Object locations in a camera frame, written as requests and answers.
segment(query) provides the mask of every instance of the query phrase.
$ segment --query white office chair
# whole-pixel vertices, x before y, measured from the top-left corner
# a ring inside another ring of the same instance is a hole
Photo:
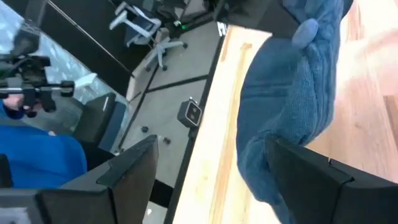
[[[127,11],[125,9],[130,10],[137,17],[133,21],[129,21],[127,19]],[[163,71],[166,71],[167,66],[163,64],[163,54],[165,53],[165,50],[178,46],[183,46],[184,48],[188,47],[188,45],[182,41],[171,42],[170,37],[165,38],[159,43],[156,42],[152,36],[159,30],[160,25],[162,24],[161,21],[157,18],[149,18],[136,6],[130,6],[123,2],[115,10],[115,15],[117,15],[117,17],[110,23],[109,29],[113,30],[119,24],[125,23],[127,25],[125,38],[127,47],[129,47],[132,43],[137,45],[145,45],[148,44],[150,40],[154,41],[154,48],[144,65],[147,71],[150,70],[149,64],[155,59],[156,56],[159,66],[162,67]]]

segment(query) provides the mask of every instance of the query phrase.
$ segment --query camera rig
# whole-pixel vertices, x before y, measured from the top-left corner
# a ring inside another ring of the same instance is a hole
[[[9,54],[0,55],[0,98],[10,94],[23,94],[21,109],[28,117],[37,115],[32,111],[37,103],[43,110],[54,112],[57,107],[52,99],[53,93],[72,97],[75,91],[74,81],[48,83],[45,67],[51,66],[46,56],[31,55],[39,49],[40,25],[45,12],[47,0],[30,0],[25,12],[25,19],[14,37],[14,47]]]

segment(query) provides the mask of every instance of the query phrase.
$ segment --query blue shirt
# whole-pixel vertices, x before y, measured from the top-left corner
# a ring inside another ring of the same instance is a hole
[[[0,100],[0,116],[21,119]],[[23,126],[0,125],[0,154],[10,163],[14,188],[56,188],[87,172],[80,143],[67,135],[50,136],[47,131]]]

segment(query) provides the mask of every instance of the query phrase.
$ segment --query light wood surface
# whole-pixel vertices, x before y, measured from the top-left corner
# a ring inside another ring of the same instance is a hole
[[[398,12],[393,0],[356,1],[341,24],[335,118],[307,147],[398,182]],[[229,26],[174,223],[279,223],[236,167],[239,94],[269,34]]]

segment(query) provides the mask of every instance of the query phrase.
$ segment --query chair base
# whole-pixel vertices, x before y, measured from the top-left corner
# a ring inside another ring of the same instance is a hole
[[[152,61],[157,57],[157,62],[159,66],[162,68],[163,71],[167,70],[167,66],[163,64],[163,56],[166,53],[166,49],[171,49],[174,47],[178,46],[183,46],[185,49],[188,47],[188,45],[182,41],[170,41],[170,37],[166,37],[164,40],[156,44],[154,47],[153,51],[150,53],[144,67],[145,70],[148,72],[150,71],[149,65],[152,63]]]

